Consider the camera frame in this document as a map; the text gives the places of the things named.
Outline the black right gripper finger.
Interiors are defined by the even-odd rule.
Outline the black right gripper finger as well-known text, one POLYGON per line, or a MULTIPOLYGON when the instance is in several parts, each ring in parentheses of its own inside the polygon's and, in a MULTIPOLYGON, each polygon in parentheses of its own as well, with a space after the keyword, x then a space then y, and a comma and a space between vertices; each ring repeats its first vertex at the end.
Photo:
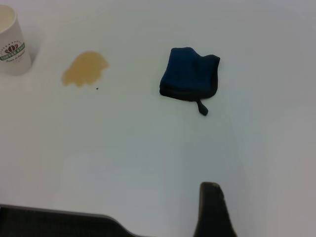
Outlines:
POLYGON ((199 190, 195 237, 236 237, 225 196, 217 183, 203 182, 199 190))

